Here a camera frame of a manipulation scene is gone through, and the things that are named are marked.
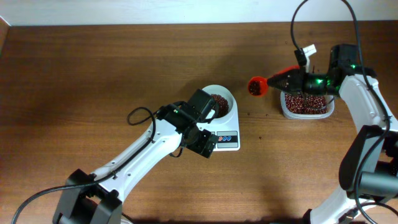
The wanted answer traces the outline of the red plastic scoop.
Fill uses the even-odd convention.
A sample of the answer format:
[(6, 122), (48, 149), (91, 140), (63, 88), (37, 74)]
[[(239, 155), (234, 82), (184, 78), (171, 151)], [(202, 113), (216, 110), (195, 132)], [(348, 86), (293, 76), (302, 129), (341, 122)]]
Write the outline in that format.
[[(293, 65), (293, 66), (287, 67), (287, 68), (277, 72), (272, 77), (274, 77), (276, 75), (280, 75), (285, 72), (289, 72), (293, 69), (299, 69), (299, 68), (300, 67), (298, 65)], [(248, 92), (250, 93), (250, 95), (256, 96), (256, 97), (265, 96), (267, 94), (268, 87), (269, 87), (267, 84), (267, 80), (268, 80), (268, 78), (265, 78), (265, 77), (260, 77), (260, 76), (252, 77), (248, 83)]]

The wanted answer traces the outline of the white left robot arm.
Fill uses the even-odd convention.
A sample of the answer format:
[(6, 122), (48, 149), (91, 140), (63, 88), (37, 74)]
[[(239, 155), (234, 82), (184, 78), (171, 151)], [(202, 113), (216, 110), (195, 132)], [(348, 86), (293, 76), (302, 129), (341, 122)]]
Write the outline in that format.
[(164, 157), (187, 148), (209, 158), (218, 138), (198, 127), (212, 122), (215, 99), (198, 89), (188, 101), (178, 101), (150, 112), (148, 129), (105, 166), (86, 174), (80, 169), (65, 183), (53, 223), (122, 223), (126, 197)]

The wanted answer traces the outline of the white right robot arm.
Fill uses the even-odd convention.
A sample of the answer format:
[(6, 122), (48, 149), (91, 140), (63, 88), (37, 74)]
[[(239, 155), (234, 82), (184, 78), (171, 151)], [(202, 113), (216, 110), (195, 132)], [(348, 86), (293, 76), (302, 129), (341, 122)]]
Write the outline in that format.
[(332, 47), (326, 74), (309, 73), (308, 50), (296, 50), (299, 65), (267, 80), (269, 87), (298, 95), (338, 96), (347, 105), (357, 129), (339, 169), (339, 187), (317, 208), (309, 209), (304, 223), (350, 223), (366, 209), (385, 207), (397, 198), (397, 119), (378, 87), (373, 69), (358, 62), (359, 47)]

